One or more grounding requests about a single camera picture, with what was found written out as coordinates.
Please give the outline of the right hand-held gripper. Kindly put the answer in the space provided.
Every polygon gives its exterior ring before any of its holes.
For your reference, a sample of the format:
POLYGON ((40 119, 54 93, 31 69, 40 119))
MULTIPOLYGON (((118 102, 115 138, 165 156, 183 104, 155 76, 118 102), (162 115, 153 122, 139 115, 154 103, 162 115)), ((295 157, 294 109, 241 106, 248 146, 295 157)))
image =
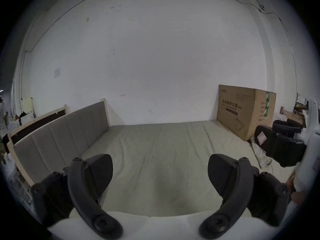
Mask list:
POLYGON ((258 125, 254 132, 255 143, 280 166, 292 167, 300 162, 293 181, 297 192, 309 192, 320 170, 319 106, 315 99, 308 100, 305 123, 303 128, 292 119, 275 120, 272 127, 258 125))

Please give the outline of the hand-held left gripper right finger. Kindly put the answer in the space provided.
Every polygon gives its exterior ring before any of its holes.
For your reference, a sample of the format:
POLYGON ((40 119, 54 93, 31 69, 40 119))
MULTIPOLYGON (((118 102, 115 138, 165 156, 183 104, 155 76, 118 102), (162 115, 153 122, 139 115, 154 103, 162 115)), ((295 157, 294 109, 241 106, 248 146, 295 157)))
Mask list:
POLYGON ((285 216, 290 189, 267 172, 259 172, 249 159, 233 159, 224 154, 212 154, 208 162, 208 177, 222 197, 222 204, 199 226, 205 239, 224 235, 248 208, 253 218, 269 226, 280 226, 285 216))

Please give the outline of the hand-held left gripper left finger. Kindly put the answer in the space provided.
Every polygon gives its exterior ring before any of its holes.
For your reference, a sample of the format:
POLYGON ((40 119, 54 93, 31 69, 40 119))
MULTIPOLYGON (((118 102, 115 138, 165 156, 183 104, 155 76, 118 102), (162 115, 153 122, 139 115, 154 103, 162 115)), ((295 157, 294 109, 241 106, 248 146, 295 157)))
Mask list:
POLYGON ((113 162, 109 154, 86 160, 74 158, 62 173, 54 171, 31 187, 37 219, 45 227, 53 226, 69 218, 75 208, 97 235, 104 239, 119 239, 123 234, 121 224, 99 205, 112 177, 113 162))

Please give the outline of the person's right hand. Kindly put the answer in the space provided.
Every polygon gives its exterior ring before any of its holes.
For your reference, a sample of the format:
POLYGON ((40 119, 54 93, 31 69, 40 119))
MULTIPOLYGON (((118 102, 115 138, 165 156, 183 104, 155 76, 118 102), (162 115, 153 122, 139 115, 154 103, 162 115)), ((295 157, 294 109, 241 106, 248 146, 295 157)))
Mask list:
POLYGON ((307 197, 307 193, 305 192, 293 192, 291 194, 291 200, 294 204, 301 206, 307 197))

